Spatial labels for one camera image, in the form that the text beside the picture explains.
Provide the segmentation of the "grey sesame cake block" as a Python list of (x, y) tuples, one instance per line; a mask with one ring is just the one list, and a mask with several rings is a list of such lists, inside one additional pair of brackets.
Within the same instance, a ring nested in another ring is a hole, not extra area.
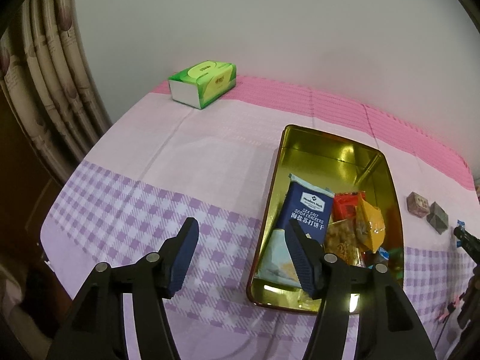
[(437, 202), (433, 202), (430, 205), (430, 213), (427, 214), (426, 220), (439, 234), (443, 234), (448, 230), (448, 214)]

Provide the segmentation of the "brown cake square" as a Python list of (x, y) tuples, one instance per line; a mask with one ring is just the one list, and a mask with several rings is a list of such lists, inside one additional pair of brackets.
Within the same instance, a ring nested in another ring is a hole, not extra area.
[(424, 218), (431, 212), (428, 200), (418, 193), (411, 192), (406, 201), (408, 212), (418, 218)]

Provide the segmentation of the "clear bag nut brittle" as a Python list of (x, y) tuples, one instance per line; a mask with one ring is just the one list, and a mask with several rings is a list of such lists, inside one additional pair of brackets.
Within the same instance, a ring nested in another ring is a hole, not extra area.
[(330, 223), (325, 235), (324, 246), (326, 253), (335, 254), (348, 265), (365, 266), (357, 245), (356, 233), (351, 219)]

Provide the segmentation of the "orange yellow snack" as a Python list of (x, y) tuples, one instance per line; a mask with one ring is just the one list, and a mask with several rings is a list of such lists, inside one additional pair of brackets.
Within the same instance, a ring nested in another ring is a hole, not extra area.
[(373, 253), (382, 246), (386, 234), (381, 210), (368, 203), (361, 194), (358, 195), (356, 208), (355, 234), (357, 240)]

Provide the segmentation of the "red snack packet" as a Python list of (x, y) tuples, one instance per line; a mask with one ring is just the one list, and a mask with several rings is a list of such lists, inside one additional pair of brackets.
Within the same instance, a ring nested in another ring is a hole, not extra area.
[(356, 226), (356, 209), (359, 197), (366, 198), (365, 191), (353, 193), (337, 193), (334, 196), (332, 218), (334, 222), (350, 219), (353, 227)]

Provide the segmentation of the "navy soda cracker pack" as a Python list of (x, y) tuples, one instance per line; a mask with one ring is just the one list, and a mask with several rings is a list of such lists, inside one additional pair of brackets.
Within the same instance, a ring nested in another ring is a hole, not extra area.
[(259, 261), (256, 277), (281, 286), (299, 289), (285, 239), (285, 230), (292, 219), (297, 220), (306, 237), (323, 244), (326, 238), (335, 194), (289, 174), (289, 188), (273, 223), (273, 230)]

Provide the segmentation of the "blue snack pack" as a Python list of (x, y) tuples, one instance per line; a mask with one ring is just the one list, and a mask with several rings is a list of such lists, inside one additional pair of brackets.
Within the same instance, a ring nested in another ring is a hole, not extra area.
[(390, 254), (383, 247), (379, 247), (375, 253), (371, 253), (369, 256), (368, 267), (373, 267), (377, 264), (388, 266)]

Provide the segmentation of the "gold toffee tin box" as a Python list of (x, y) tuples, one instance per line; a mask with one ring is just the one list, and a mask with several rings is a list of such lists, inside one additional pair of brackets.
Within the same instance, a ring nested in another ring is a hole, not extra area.
[[(356, 238), (359, 201), (382, 214), (385, 236), (376, 251)], [(384, 262), (403, 282), (399, 202), (386, 157), (374, 147), (293, 124), (281, 135), (247, 297), (257, 306), (314, 313), (319, 303), (301, 289), (287, 250), (288, 219), (350, 264)]]

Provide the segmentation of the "pink purple plaid tablecloth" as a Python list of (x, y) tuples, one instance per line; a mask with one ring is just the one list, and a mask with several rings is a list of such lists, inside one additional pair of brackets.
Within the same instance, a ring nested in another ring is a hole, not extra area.
[(182, 290), (167, 302), (183, 359), (300, 359), (307, 314), (254, 306), (246, 285), (274, 159), (287, 125), (379, 149), (400, 200), (417, 192), (479, 233), (473, 177), (455, 151), (392, 115), (311, 88), (240, 76), (203, 110), (155, 88), (101, 138), (74, 171), (41, 228), (41, 244), (75, 296), (94, 265), (136, 262), (200, 224)]

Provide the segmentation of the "green tissue pack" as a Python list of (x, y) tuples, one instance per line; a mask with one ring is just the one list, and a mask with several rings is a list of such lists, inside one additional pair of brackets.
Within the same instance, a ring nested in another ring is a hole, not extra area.
[(206, 60), (168, 78), (172, 99), (202, 110), (236, 86), (234, 63)]

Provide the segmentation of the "beige patterned curtain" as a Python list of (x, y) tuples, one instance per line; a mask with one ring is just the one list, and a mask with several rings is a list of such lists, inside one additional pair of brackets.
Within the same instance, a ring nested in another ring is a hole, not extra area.
[(77, 38), (74, 0), (22, 0), (1, 31), (1, 91), (32, 147), (66, 182), (111, 127)]

